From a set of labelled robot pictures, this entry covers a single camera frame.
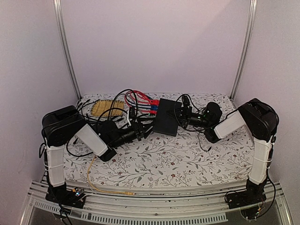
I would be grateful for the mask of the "black network switch box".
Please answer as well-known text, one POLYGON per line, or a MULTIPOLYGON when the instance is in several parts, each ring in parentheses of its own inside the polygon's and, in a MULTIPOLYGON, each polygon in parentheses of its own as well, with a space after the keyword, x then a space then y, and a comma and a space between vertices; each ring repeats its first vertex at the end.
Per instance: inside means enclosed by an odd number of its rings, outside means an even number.
POLYGON ((178 131, 178 122, 176 119, 168 116, 166 111, 180 109, 181 105, 181 102, 160 98, 153 132, 163 135, 176 136, 178 131))

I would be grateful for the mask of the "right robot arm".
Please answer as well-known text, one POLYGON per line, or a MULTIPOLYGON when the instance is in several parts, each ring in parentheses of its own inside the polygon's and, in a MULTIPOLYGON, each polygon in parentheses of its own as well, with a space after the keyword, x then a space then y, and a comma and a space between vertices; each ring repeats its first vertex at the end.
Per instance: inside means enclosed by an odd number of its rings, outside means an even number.
POLYGON ((230 133, 244 127, 251 135, 254 154, 251 171, 246 181, 246 189, 225 198, 231 207, 250 205, 266 199, 264 187, 269 178, 273 146, 279 125, 279 116, 275 110, 253 98, 240 105, 221 119, 222 111, 217 103, 209 102, 202 113, 195 113, 187 95, 182 96, 182 107, 174 107, 167 114, 174 117, 180 127, 198 128, 210 143, 217 143, 230 133))

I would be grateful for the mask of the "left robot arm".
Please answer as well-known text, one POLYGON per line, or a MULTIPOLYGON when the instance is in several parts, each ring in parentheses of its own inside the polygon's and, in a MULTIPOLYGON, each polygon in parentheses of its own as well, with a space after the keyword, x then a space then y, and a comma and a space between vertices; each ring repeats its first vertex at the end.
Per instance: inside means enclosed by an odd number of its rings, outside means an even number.
POLYGON ((127 128, 119 128, 111 120, 97 120, 92 125, 73 105, 50 112, 42 118, 45 164, 48 180, 54 187, 51 191, 54 199, 59 203, 70 199, 69 192, 62 186, 65 184, 64 152, 73 138, 85 144, 94 156, 108 162, 117 154, 118 147, 149 136, 154 120, 139 116, 133 118, 131 115, 129 112, 127 128))

